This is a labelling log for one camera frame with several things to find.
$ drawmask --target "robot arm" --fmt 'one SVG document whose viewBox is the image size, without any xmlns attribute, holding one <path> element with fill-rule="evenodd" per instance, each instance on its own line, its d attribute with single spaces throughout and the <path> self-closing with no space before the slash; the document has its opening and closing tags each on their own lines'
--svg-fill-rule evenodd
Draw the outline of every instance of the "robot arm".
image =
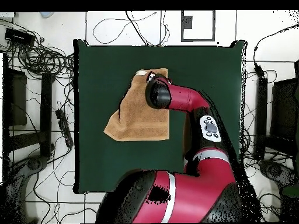
<svg viewBox="0 0 299 224">
<path fill-rule="evenodd" d="M 240 222 L 242 203 L 222 125 L 197 91 L 150 73 L 145 97 L 155 109 L 186 112 L 184 174 L 139 171 L 106 194 L 96 223 Z"/>
</svg>

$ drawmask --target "towel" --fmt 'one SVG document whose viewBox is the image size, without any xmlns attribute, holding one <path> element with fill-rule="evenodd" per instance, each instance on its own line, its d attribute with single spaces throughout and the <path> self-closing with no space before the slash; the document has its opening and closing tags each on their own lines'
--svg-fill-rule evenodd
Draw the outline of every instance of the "towel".
<svg viewBox="0 0 299 224">
<path fill-rule="evenodd" d="M 169 110 L 153 109 L 145 100 L 148 73 L 168 77 L 167 69 L 137 71 L 130 87 L 112 114 L 104 133 L 116 141 L 161 141 L 169 139 Z"/>
</svg>

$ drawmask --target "control panel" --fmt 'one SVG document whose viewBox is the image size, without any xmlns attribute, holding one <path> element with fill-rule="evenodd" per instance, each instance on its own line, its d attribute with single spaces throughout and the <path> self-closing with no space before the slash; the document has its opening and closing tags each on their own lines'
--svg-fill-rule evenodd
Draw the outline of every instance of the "control panel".
<svg viewBox="0 0 299 224">
<path fill-rule="evenodd" d="M 212 142 L 221 142 L 220 133 L 216 124 L 215 119 L 212 116 L 202 116 L 200 121 L 201 131 L 203 137 Z"/>
</svg>

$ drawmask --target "plug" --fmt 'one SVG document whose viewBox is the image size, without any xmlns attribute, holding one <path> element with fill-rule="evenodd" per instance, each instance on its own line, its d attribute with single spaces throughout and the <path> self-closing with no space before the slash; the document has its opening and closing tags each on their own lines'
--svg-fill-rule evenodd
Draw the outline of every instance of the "plug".
<svg viewBox="0 0 299 224">
<path fill-rule="evenodd" d="M 255 63 L 255 72 L 259 78 L 265 77 L 265 73 L 264 73 L 262 67 L 260 65 L 258 65 L 257 63 Z"/>
</svg>

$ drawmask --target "green table surface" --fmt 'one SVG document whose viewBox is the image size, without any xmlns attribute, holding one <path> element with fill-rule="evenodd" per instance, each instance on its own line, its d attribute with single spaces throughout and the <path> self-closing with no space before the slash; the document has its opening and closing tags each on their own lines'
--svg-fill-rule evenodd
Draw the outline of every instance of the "green table surface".
<svg viewBox="0 0 299 224">
<path fill-rule="evenodd" d="M 173 84 L 205 91 L 214 101 L 239 154 L 243 41 L 231 48 L 88 46 L 82 40 L 74 41 L 75 50 L 76 46 L 78 193 L 111 192 L 119 178 L 133 169 L 183 172 L 185 113 L 170 112 L 170 139 L 166 141 L 117 142 L 103 132 L 140 69 L 167 68 Z"/>
</svg>

